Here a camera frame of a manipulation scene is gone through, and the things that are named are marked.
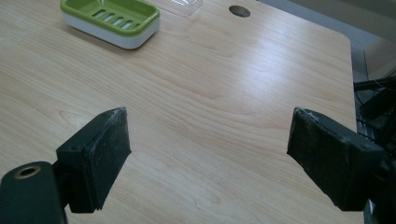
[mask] clear plastic container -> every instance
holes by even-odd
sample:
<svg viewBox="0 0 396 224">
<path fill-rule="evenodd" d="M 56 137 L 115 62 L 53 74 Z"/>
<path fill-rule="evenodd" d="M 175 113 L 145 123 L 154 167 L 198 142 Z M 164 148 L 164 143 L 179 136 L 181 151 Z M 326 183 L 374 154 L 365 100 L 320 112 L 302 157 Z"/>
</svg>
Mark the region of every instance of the clear plastic container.
<svg viewBox="0 0 396 224">
<path fill-rule="evenodd" d="M 190 16 L 203 3 L 203 0 L 146 0 L 157 7 L 179 16 Z"/>
</svg>

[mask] soap dish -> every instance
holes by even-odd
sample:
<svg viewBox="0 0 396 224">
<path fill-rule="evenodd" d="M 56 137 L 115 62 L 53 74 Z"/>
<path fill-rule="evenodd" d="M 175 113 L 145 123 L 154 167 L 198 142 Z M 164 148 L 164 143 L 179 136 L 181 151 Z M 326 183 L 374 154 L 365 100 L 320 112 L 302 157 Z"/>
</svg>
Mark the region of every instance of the soap dish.
<svg viewBox="0 0 396 224">
<path fill-rule="evenodd" d="M 123 49 L 136 49 L 160 27 L 160 11 L 141 0 L 62 0 L 66 22 Z"/>
</svg>

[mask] metal ring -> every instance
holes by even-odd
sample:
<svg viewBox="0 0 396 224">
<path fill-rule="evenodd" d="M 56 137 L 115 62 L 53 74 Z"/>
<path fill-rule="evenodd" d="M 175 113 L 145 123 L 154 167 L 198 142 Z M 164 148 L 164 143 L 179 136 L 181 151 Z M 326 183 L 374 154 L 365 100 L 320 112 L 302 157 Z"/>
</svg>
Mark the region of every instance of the metal ring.
<svg viewBox="0 0 396 224">
<path fill-rule="evenodd" d="M 25 179 L 28 178 L 32 175 L 37 174 L 40 172 L 41 168 L 39 166 L 27 166 L 22 169 L 20 169 L 16 174 L 15 178 L 17 179 Z"/>
</svg>

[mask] wooden table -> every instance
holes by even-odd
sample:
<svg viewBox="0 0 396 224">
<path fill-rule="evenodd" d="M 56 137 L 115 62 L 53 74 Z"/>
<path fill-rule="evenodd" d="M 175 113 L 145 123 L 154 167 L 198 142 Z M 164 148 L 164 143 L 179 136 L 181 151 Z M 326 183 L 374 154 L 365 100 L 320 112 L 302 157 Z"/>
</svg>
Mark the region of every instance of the wooden table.
<svg viewBox="0 0 396 224">
<path fill-rule="evenodd" d="M 0 176 L 127 107 L 133 153 L 104 210 L 69 223 L 362 223 L 286 154 L 297 105 L 355 129 L 343 35 L 254 0 L 162 11 L 137 50 L 69 27 L 58 0 L 2 0 L 0 28 Z"/>
</svg>

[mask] wood grain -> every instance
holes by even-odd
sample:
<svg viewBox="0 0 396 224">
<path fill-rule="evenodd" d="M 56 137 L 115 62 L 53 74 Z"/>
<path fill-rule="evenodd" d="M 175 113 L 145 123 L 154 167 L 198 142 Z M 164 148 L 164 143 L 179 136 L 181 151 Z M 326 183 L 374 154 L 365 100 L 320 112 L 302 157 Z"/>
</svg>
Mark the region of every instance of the wood grain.
<svg viewBox="0 0 396 224">
<path fill-rule="evenodd" d="M 362 223 L 286 154 L 295 106 L 355 129 L 344 36 L 253 0 L 162 11 L 137 50 L 69 27 L 55 0 L 3 0 L 0 27 L 0 176 L 127 107 L 133 154 L 104 210 L 69 223 Z"/>
</svg>

